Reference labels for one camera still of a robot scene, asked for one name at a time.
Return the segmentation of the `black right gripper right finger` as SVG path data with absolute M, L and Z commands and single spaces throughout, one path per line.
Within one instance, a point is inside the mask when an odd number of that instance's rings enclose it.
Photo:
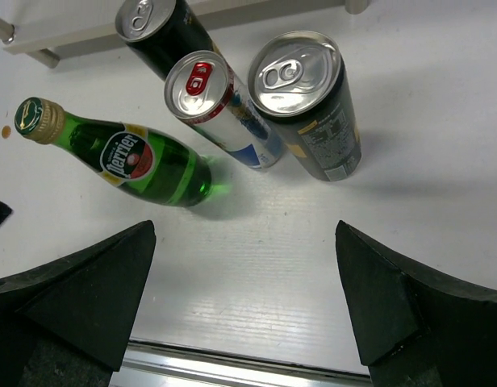
M 336 259 L 375 386 L 497 386 L 497 290 L 395 252 L 340 221 Z

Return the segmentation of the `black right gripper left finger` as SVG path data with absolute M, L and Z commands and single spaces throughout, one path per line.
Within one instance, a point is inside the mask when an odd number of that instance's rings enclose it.
M 0 279 L 0 386 L 107 386 L 131 337 L 156 247 L 146 220 Z

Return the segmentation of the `short green Perrier bottle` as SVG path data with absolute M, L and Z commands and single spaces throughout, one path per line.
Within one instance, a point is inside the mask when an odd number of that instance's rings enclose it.
M 190 207 L 211 191 L 206 160 L 159 131 L 83 118 L 38 97 L 19 105 L 14 125 L 23 138 L 67 151 L 109 184 L 147 202 Z

